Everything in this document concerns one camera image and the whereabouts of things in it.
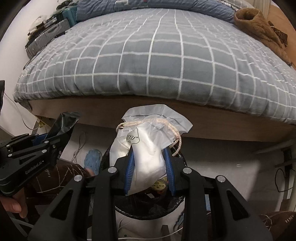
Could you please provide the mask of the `person's left hand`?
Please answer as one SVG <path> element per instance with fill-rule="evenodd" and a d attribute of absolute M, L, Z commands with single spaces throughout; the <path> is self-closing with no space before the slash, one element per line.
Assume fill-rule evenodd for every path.
<path fill-rule="evenodd" d="M 24 189 L 21 189 L 12 198 L 1 196 L 1 203 L 5 211 L 18 213 L 21 218 L 27 217 L 28 207 Z"/>

